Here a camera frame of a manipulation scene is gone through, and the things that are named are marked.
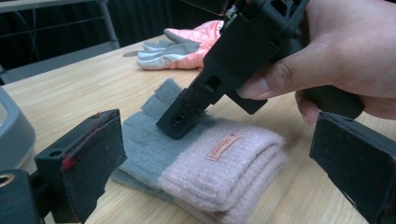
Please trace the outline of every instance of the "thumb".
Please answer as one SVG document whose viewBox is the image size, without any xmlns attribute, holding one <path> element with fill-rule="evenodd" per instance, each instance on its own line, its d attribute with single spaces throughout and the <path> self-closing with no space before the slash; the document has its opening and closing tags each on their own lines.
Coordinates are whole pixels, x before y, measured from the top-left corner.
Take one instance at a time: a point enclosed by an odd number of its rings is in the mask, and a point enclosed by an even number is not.
<svg viewBox="0 0 396 224">
<path fill-rule="evenodd" d="M 238 94 L 246 99 L 264 100 L 291 91 L 329 85 L 334 60 L 326 47 L 310 43 L 304 49 L 276 63 L 265 64 Z"/>
<path fill-rule="evenodd" d="M 168 39 L 172 40 L 177 44 L 186 44 L 186 43 L 199 43 L 191 40 L 191 30 L 176 30 L 176 29 L 165 29 L 163 31 Z"/>
</svg>

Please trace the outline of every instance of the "light wood tabletop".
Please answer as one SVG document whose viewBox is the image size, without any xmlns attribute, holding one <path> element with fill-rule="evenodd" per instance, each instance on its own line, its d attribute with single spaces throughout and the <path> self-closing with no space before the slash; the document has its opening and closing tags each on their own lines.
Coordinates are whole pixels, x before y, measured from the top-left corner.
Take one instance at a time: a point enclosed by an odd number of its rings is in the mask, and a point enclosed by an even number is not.
<svg viewBox="0 0 396 224">
<path fill-rule="evenodd" d="M 167 78 L 187 87 L 199 71 L 144 71 L 125 53 L 142 43 L 4 86 L 36 131 L 35 152 L 45 149 L 85 118 L 118 108 L 125 120 Z M 262 195 L 248 223 L 366 223 L 326 173 L 309 158 L 315 127 L 303 123 L 294 94 L 270 99 L 248 115 L 227 97 L 208 114 L 262 126 L 283 135 L 290 162 Z M 395 140 L 396 121 L 362 114 L 358 121 Z M 87 223 L 200 223 L 164 200 L 109 180 Z"/>
</svg>

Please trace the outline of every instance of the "pink glove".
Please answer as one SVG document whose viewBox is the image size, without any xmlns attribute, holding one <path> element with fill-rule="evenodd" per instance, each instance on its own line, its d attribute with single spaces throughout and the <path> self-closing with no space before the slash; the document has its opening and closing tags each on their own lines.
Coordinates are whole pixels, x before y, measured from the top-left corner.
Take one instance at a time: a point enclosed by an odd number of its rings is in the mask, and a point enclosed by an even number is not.
<svg viewBox="0 0 396 224">
<path fill-rule="evenodd" d="M 193 30 L 165 29 L 169 40 L 145 43 L 145 50 L 137 53 L 137 63 L 148 70 L 202 68 L 222 25 L 223 21 L 208 21 Z"/>
</svg>

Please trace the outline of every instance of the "hand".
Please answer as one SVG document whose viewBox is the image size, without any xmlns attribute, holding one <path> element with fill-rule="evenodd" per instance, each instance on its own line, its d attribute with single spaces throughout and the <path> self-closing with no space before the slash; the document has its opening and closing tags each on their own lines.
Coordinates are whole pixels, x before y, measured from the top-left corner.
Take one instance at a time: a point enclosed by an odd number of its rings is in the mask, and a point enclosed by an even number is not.
<svg viewBox="0 0 396 224">
<path fill-rule="evenodd" d="M 333 85 L 358 94 L 368 114 L 396 119 L 396 4 L 311 0 L 306 16 L 309 45 L 264 65 L 239 94 L 263 100 L 297 91 L 304 120 L 315 123 L 318 107 L 299 90 Z"/>
</svg>

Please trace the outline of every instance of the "black plastic bracket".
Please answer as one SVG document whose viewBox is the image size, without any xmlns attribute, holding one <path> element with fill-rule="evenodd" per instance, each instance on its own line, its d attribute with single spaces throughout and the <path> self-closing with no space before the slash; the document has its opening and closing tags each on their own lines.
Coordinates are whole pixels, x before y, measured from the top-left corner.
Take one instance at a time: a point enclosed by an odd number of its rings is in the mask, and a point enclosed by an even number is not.
<svg viewBox="0 0 396 224">
<path fill-rule="evenodd" d="M 320 113 L 310 157 L 369 223 L 396 223 L 396 142 L 353 119 Z"/>
<path fill-rule="evenodd" d="M 0 173 L 0 212 L 5 223 L 84 223 L 105 193 L 114 169 L 126 160 L 120 111 L 82 121 L 35 156 L 37 171 Z"/>
</svg>

